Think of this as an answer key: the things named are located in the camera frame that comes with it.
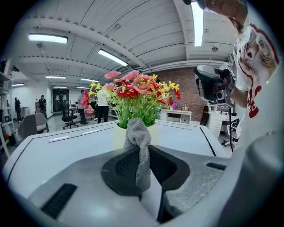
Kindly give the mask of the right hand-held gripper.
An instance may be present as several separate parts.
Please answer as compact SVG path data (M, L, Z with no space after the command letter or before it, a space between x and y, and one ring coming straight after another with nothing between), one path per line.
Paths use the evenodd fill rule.
M223 87L223 70L229 69L236 82L236 76L230 65L224 64L219 69L198 65L194 67L194 73L199 78L196 80L199 96L209 104L217 104L219 108L234 108L234 101L231 99L231 92Z

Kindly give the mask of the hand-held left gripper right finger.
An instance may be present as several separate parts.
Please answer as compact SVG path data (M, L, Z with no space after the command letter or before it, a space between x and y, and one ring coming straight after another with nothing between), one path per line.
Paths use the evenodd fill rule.
M150 145L150 169L158 181L157 221L165 223L193 208L215 186L228 158Z

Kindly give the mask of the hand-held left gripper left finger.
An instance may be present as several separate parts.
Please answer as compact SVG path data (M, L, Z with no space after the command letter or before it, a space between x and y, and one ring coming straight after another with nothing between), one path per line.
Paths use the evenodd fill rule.
M135 184L139 148L78 160L40 185L29 201L70 227L155 227Z

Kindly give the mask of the person's right hand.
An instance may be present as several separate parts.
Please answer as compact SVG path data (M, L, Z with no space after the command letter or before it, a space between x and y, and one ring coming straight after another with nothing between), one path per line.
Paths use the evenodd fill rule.
M229 69L223 70L223 87L231 92L235 88L235 80Z

